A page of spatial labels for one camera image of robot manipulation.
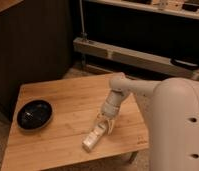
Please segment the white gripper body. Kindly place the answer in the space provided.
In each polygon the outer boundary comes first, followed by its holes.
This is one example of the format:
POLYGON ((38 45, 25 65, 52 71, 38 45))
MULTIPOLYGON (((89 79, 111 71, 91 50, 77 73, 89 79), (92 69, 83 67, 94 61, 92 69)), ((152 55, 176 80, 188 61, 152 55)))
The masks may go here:
POLYGON ((126 99, 124 92, 111 90, 100 109, 100 116, 103 119, 114 119, 120 111, 122 102, 126 99))

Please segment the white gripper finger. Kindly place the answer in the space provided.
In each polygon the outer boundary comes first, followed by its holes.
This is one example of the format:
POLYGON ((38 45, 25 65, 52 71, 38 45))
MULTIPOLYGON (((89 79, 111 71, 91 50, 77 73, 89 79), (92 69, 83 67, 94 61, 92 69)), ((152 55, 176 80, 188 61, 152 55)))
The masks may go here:
POLYGON ((114 128, 115 120, 109 119, 107 122, 108 122, 108 134, 111 134, 114 128))
POLYGON ((96 117, 96 122, 100 122, 102 121, 103 115, 101 113, 99 113, 96 117))

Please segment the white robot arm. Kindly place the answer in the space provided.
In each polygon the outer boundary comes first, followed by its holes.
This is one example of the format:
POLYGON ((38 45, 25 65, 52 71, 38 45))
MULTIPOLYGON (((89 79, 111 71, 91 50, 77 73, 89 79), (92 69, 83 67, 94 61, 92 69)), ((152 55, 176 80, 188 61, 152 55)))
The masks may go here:
POLYGON ((130 94, 150 97, 149 171, 199 171, 199 81, 169 78, 132 80, 122 73, 109 80, 101 115, 111 120, 130 94))

